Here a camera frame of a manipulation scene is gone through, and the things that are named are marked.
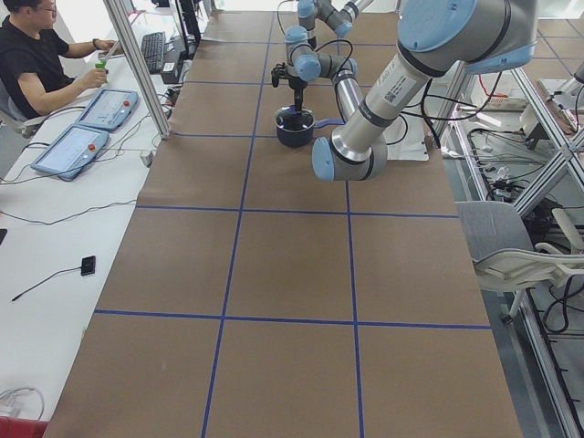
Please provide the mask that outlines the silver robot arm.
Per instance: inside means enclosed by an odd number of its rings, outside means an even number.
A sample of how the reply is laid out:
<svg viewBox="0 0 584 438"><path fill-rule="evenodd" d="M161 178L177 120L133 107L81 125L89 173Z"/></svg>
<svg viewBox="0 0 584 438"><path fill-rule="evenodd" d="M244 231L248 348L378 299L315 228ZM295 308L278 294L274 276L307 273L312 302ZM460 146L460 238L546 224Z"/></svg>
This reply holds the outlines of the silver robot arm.
<svg viewBox="0 0 584 438"><path fill-rule="evenodd" d="M348 1L338 10L329 1L301 1L297 25L285 32L287 72L303 84L329 78L345 119L312 148L314 173L327 182L379 174L388 160L384 131L430 79L456 62L471 75L495 73L522 67L535 53L535 1L409 1L398 23L397 53L363 95L355 61L317 53L314 26L321 20L346 37L367 6Z"/></svg>
<svg viewBox="0 0 584 438"><path fill-rule="evenodd" d="M338 10L330 0L299 0L297 4L298 23L308 33L308 43L317 47L316 21L325 23L337 38L345 38L353 28L353 22L372 3L372 0L347 1Z"/></svg>

